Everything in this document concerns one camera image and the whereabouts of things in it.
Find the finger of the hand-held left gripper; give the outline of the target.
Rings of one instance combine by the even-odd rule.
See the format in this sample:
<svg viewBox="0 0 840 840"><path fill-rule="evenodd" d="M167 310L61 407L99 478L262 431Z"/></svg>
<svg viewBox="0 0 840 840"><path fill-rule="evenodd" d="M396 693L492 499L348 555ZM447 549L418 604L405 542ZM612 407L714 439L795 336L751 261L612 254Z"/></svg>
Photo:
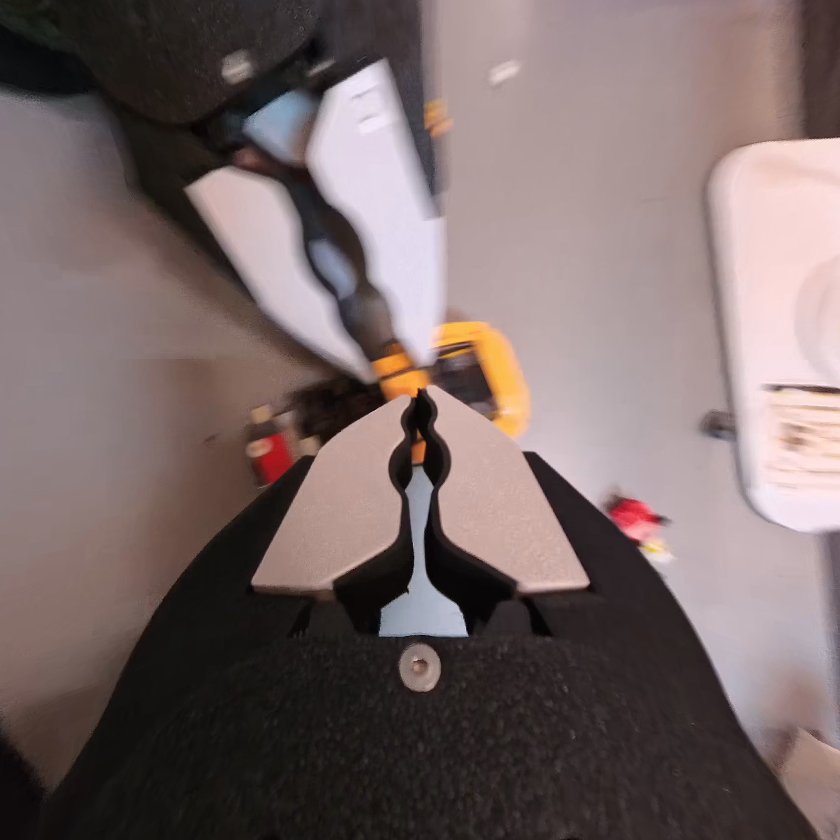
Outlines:
<svg viewBox="0 0 840 840"><path fill-rule="evenodd" d="M446 222L387 59L323 93L307 163L321 194L359 236L396 338L416 363L430 366L447 306Z"/></svg>
<svg viewBox="0 0 840 840"><path fill-rule="evenodd" d="M312 273L287 190L225 166L188 185L185 194L267 318L343 373L372 383L371 366L345 332L336 301Z"/></svg>

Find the sticker sheet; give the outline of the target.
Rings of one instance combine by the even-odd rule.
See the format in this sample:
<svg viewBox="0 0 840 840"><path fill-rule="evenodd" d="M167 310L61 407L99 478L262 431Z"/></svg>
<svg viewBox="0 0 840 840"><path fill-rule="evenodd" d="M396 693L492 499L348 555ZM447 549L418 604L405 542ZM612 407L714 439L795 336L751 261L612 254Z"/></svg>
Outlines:
<svg viewBox="0 0 840 840"><path fill-rule="evenodd" d="M839 391L817 385L764 390L762 477L798 491L839 490Z"/></svg>

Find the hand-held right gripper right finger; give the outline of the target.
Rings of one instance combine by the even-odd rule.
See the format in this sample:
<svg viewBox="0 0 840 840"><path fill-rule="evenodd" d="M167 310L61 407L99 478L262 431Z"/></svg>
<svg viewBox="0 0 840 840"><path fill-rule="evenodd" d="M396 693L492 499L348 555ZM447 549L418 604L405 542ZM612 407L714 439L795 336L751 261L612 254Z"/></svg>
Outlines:
<svg viewBox="0 0 840 840"><path fill-rule="evenodd" d="M457 605L468 634L500 604L591 586L517 443L436 385L420 392L420 434L432 487L427 577Z"/></svg>

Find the yellow lego car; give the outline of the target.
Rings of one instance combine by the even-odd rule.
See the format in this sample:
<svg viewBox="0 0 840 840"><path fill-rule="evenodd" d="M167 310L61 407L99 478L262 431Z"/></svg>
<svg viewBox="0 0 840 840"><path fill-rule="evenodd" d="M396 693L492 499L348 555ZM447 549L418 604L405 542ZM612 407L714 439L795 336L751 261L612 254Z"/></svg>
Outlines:
<svg viewBox="0 0 840 840"><path fill-rule="evenodd" d="M451 321L439 327L430 382L470 406L512 438L529 425L528 385L508 339L486 322ZM245 456L260 489L275 483L300 458L316 455L338 433L385 404L377 384L343 374L292 395L276 412L250 412Z"/></svg>

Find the red lego minifigure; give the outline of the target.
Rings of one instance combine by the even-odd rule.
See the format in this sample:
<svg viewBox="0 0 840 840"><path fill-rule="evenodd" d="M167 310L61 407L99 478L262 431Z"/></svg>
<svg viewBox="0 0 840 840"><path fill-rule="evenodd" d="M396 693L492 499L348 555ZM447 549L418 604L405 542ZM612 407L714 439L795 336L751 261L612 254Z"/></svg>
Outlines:
<svg viewBox="0 0 840 840"><path fill-rule="evenodd" d="M667 564L674 559L665 539L671 520L656 513L648 504L612 495L606 501L605 514L649 562Z"/></svg>

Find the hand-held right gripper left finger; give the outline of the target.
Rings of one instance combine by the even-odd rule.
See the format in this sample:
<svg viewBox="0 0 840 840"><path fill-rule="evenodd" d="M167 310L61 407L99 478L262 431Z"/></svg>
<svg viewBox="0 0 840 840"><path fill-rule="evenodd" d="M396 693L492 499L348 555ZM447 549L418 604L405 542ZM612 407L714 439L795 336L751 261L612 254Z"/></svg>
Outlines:
<svg viewBox="0 0 840 840"><path fill-rule="evenodd" d="M337 602L362 631L407 592L414 407L399 396L320 448L251 579L255 592Z"/></svg>

